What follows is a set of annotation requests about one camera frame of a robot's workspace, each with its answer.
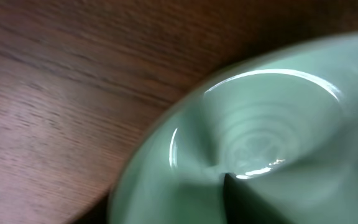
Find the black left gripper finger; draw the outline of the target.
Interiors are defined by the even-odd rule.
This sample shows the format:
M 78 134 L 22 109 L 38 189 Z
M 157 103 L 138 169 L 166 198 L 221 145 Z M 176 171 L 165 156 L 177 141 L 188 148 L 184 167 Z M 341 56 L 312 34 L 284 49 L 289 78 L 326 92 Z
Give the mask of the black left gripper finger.
M 227 224 L 292 223 L 232 173 L 224 175 L 223 204 Z

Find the mint green bowl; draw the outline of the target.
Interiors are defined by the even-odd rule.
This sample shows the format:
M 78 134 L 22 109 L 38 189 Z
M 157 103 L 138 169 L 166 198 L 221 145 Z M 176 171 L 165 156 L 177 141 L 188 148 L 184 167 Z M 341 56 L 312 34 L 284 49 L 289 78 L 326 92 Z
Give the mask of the mint green bowl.
M 290 223 L 358 223 L 358 33 L 218 71 L 147 132 L 109 223 L 224 223 L 231 173 Z

